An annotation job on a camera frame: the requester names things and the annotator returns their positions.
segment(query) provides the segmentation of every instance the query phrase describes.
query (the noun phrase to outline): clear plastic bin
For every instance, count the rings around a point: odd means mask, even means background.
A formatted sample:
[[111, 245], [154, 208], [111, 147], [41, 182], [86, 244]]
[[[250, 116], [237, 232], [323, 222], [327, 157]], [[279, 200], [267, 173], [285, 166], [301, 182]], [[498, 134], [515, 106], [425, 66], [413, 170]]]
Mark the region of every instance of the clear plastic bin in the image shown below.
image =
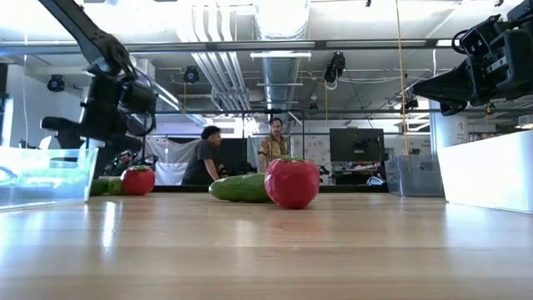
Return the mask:
[[400, 155], [385, 162], [389, 193], [402, 197], [444, 197], [437, 156]]
[[97, 151], [0, 147], [0, 210], [87, 201]]

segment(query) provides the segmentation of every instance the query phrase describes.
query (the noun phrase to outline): table surface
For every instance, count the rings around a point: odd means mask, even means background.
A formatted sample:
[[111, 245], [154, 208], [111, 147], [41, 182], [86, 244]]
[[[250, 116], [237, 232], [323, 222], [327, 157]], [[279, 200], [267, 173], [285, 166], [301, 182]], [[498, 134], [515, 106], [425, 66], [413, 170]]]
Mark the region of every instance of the table surface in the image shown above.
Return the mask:
[[438, 198], [97, 197], [0, 214], [0, 298], [532, 299], [532, 233], [531, 215]]

